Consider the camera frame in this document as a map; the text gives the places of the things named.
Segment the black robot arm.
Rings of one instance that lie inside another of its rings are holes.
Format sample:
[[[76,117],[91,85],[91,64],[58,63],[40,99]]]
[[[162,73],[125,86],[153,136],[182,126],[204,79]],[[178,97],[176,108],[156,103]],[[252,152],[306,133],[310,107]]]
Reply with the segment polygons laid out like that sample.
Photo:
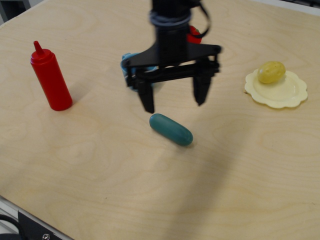
[[[198,105],[207,97],[212,77],[219,72],[219,45],[188,42],[191,33],[191,9],[200,7],[211,25],[211,19],[199,0],[154,0],[149,20],[155,27],[155,43],[147,50],[123,59],[126,84],[137,90],[146,112],[154,113],[154,83],[193,79],[193,94]]]

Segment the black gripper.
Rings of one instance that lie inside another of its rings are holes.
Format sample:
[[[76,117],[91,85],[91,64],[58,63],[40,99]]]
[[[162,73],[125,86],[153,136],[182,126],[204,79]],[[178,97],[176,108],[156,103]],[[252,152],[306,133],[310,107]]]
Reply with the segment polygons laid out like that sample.
[[[156,42],[146,51],[126,53],[122,56],[122,72],[128,87],[137,88],[138,95],[146,112],[154,113],[154,96],[152,84],[176,79],[193,77],[193,95],[198,106],[207,98],[211,85],[211,76],[195,76],[200,71],[198,64],[209,61],[209,72],[219,71],[216,57],[221,53],[221,46],[195,44],[187,41],[187,34],[159,33]]]

